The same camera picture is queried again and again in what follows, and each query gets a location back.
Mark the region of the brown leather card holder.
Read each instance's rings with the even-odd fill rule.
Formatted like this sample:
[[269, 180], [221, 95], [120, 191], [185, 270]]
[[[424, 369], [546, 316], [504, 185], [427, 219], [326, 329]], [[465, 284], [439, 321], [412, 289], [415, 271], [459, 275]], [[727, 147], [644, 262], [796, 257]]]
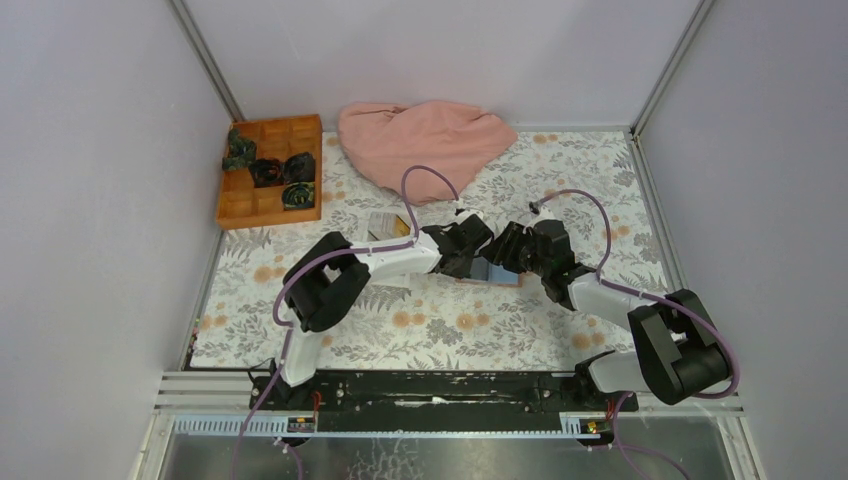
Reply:
[[506, 270], [505, 268], [503, 268], [502, 266], [494, 265], [492, 263], [491, 263], [491, 275], [490, 275], [490, 279], [489, 279], [488, 282], [473, 281], [473, 280], [470, 280], [468, 278], [468, 276], [458, 279], [458, 282], [470, 283], [470, 284], [484, 284], [484, 285], [492, 285], [492, 286], [507, 287], [507, 288], [518, 288], [522, 284], [521, 277], [520, 277], [519, 274], [510, 272], [510, 271]]

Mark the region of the black credit card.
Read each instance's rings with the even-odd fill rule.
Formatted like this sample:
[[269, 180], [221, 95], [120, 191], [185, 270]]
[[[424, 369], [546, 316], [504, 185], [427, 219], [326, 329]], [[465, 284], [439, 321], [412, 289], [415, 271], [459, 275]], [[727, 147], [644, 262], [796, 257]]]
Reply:
[[471, 263], [468, 278], [473, 281], [488, 282], [491, 275], [491, 263], [484, 258], [475, 258]]

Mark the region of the white translucent card box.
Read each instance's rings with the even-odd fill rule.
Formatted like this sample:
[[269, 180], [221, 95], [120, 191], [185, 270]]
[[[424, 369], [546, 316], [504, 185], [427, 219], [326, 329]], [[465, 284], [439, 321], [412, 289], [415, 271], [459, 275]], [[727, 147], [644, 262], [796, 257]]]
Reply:
[[[398, 243], [411, 234], [411, 226], [404, 214], [390, 211], [372, 211], [365, 223], [364, 239], [369, 242]], [[385, 278], [375, 282], [378, 286], [409, 289], [409, 275]]]

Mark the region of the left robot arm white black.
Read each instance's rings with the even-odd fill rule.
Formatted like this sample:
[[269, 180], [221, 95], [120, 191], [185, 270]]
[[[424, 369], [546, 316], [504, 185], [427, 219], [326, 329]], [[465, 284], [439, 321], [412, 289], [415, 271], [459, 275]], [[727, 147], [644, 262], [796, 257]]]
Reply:
[[286, 329], [272, 398], [288, 411], [307, 404], [321, 334], [347, 316], [366, 286], [406, 275], [467, 278], [493, 239], [493, 230], [465, 211], [455, 222], [391, 240], [351, 242], [338, 231], [324, 235], [284, 276], [272, 307], [274, 322]]

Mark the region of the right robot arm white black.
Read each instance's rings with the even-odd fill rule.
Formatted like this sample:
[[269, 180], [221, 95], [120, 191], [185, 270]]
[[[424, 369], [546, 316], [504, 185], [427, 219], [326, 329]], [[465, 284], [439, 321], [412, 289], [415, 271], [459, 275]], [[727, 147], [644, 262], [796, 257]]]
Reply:
[[511, 222], [481, 255], [512, 273], [535, 274], [553, 303], [631, 333], [632, 350], [575, 366], [573, 396], [583, 410], [597, 412], [619, 392], [650, 392], [675, 405], [692, 396], [714, 398], [717, 387], [732, 384], [731, 356], [694, 292], [659, 296], [599, 278], [577, 260], [561, 221]]

